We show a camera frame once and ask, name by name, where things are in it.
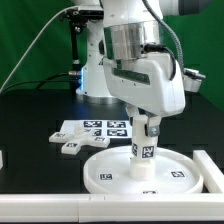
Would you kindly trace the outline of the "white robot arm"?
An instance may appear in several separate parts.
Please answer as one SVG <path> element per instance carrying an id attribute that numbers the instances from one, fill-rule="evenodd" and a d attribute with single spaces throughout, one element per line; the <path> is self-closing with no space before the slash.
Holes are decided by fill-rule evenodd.
<path id="1" fill-rule="evenodd" d="M 169 15 L 204 11 L 212 0 L 99 0 L 103 17 L 103 68 L 110 94 L 127 103 L 135 120 L 146 112 L 150 137 L 163 117 L 180 114 L 185 93 L 205 76 L 184 67 L 181 43 L 164 22 Z"/>

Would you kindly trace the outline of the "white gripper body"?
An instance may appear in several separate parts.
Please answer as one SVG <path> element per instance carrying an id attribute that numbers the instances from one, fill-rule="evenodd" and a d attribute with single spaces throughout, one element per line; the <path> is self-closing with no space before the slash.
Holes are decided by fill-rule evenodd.
<path id="1" fill-rule="evenodd" d="M 103 60 L 110 94 L 156 116 L 180 114 L 185 108 L 185 91 L 197 92 L 202 83 L 198 71 L 186 69 L 183 75 L 168 53 L 149 53 L 145 58 L 127 61 Z"/>

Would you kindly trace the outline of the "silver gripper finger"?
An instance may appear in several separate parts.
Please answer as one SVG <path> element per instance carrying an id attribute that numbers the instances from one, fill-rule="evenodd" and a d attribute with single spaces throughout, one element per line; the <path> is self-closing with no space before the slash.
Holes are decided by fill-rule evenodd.
<path id="1" fill-rule="evenodd" d="M 146 134 L 149 137 L 157 137 L 160 134 L 160 117 L 147 113 Z"/>
<path id="2" fill-rule="evenodd" d="M 135 117 L 139 114 L 138 108 L 131 104 L 127 104 L 125 110 L 129 117 Z"/>

